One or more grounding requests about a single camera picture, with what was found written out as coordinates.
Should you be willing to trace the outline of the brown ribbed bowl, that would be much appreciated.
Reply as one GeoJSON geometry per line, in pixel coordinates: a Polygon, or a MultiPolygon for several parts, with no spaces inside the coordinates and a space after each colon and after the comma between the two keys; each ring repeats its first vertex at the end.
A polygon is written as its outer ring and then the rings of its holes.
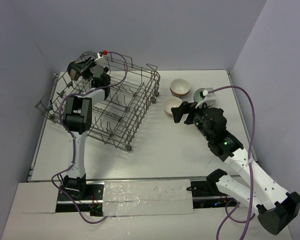
{"type": "Polygon", "coordinates": [[[78,71],[84,66],[84,61],[75,60],[68,64],[67,73],[72,81],[77,81],[80,77],[78,71]]]}

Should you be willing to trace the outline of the plain white bowl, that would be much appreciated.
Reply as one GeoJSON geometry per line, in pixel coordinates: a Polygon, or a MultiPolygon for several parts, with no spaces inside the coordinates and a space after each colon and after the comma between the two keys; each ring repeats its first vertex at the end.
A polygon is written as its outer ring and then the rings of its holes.
{"type": "Polygon", "coordinates": [[[175,96],[167,97],[162,104],[164,112],[170,116],[173,117],[172,108],[177,108],[182,104],[182,100],[175,96]]]}

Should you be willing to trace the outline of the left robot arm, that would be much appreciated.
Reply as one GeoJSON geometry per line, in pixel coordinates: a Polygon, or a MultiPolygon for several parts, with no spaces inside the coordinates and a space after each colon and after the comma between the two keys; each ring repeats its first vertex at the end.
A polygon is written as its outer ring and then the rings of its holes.
{"type": "Polygon", "coordinates": [[[92,125],[92,107],[106,100],[110,94],[111,77],[104,63],[105,58],[101,55],[71,62],[67,67],[70,79],[76,81],[81,77],[91,83],[91,88],[85,93],[67,95],[59,107],[59,119],[69,133],[69,142],[73,147],[70,167],[66,170],[62,186],[78,200],[88,193],[84,153],[86,137],[92,125]]]}

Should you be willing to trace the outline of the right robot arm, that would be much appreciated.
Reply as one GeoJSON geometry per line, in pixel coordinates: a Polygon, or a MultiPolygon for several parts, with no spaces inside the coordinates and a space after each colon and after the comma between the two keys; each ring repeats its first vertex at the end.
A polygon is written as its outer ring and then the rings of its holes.
{"type": "Polygon", "coordinates": [[[217,196],[231,196],[251,208],[262,225],[272,235],[278,235],[299,213],[300,195],[288,192],[273,180],[252,158],[243,144],[227,130],[227,119],[221,108],[199,107],[184,101],[171,108],[173,120],[195,125],[207,140],[210,151],[233,169],[246,184],[233,179],[222,169],[216,169],[207,178],[207,190],[217,196]]]}

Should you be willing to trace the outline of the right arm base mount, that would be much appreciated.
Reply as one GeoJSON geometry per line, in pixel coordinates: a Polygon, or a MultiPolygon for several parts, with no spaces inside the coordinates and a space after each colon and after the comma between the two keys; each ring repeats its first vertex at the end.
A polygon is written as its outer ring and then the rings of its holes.
{"type": "Polygon", "coordinates": [[[221,193],[216,183],[221,177],[226,176],[224,170],[217,169],[210,173],[205,180],[191,180],[190,186],[186,188],[192,194],[192,205],[194,209],[224,208],[226,204],[230,207],[236,205],[233,197],[221,193]]]}

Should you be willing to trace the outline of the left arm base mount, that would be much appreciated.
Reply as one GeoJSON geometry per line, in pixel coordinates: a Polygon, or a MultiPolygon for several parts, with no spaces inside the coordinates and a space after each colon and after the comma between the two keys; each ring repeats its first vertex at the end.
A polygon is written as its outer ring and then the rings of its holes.
{"type": "Polygon", "coordinates": [[[103,184],[88,184],[86,174],[83,177],[71,178],[68,175],[57,176],[61,189],[65,191],[75,201],[102,200],[103,184]]]}

